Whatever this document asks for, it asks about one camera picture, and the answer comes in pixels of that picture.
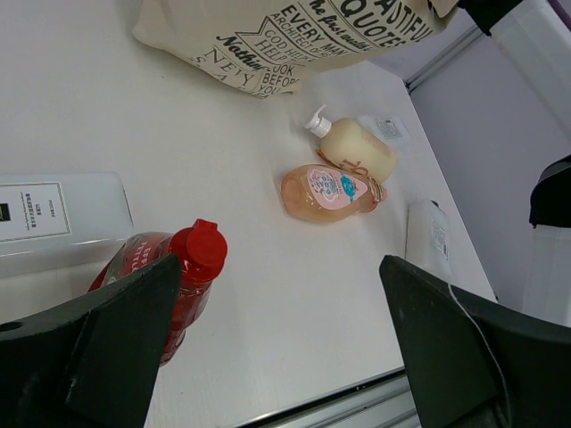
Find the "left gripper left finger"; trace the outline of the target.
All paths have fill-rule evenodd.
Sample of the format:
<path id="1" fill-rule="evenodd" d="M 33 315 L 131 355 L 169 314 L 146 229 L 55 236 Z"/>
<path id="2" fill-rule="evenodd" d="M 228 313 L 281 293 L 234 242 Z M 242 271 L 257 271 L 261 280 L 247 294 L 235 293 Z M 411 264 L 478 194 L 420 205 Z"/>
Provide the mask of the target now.
<path id="1" fill-rule="evenodd" d="M 175 255 L 1 326 L 3 427 L 142 427 L 176 306 Z"/>

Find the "pink baby oil bottle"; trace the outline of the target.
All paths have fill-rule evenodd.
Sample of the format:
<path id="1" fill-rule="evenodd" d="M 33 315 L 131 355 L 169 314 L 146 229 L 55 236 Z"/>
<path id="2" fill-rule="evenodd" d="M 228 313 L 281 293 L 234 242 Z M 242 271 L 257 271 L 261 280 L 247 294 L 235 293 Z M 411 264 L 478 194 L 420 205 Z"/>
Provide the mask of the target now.
<path id="1" fill-rule="evenodd" d="M 289 215 L 310 222 L 332 223 L 374 210 L 385 201 L 387 191 L 372 177 L 309 164 L 285 174 L 280 196 Z"/>

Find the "cream pump lotion bottle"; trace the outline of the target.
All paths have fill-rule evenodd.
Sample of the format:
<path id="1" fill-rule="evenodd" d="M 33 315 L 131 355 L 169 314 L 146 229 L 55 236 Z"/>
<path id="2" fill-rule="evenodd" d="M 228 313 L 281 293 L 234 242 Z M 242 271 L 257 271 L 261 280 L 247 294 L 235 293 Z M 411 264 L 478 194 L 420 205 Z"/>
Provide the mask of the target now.
<path id="1" fill-rule="evenodd" d="M 354 118 L 334 121 L 322 115 L 322 104 L 304 128 L 319 139 L 318 155 L 330 164 L 383 184 L 395 171 L 398 155 Z"/>

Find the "white rectangular bottle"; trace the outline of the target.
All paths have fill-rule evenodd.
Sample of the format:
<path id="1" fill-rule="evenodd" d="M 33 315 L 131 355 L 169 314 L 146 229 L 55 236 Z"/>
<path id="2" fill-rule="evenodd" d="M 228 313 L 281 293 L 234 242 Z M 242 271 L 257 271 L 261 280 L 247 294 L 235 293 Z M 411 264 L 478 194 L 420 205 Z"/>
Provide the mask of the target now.
<path id="1" fill-rule="evenodd" d="M 439 205 L 430 200 L 409 207 L 405 259 L 441 280 L 450 283 L 450 220 Z"/>

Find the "white bottle with dark cap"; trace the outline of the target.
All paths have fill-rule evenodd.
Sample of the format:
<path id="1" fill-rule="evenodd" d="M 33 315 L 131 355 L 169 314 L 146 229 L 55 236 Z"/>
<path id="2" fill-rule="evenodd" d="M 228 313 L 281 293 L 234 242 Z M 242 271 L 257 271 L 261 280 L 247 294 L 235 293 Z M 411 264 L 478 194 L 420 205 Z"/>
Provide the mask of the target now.
<path id="1" fill-rule="evenodd" d="M 397 116 L 359 116 L 357 121 L 373 136 L 396 151 L 410 147 L 412 137 L 405 123 Z"/>

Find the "red liquid bottle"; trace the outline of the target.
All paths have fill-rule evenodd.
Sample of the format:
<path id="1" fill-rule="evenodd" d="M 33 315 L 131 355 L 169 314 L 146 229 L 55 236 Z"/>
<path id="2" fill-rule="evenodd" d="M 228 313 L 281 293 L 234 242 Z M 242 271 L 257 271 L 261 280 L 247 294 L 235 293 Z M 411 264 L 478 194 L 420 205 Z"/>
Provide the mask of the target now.
<path id="1" fill-rule="evenodd" d="M 191 227 L 175 234 L 145 232 L 132 235 L 89 287 L 90 291 L 97 290 L 169 254 L 177 255 L 182 276 L 161 356 L 163 366 L 177 352 L 186 329 L 203 313 L 211 284 L 224 267 L 228 244 L 218 225 L 198 218 Z"/>

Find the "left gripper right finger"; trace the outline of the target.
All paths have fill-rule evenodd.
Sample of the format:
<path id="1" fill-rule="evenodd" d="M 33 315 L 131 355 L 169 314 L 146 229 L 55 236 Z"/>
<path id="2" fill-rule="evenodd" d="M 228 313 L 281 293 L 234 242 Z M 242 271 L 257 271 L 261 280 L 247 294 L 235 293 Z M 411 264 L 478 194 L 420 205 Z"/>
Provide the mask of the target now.
<path id="1" fill-rule="evenodd" d="M 568 427 L 570 330 L 408 261 L 379 275 L 424 427 Z"/>

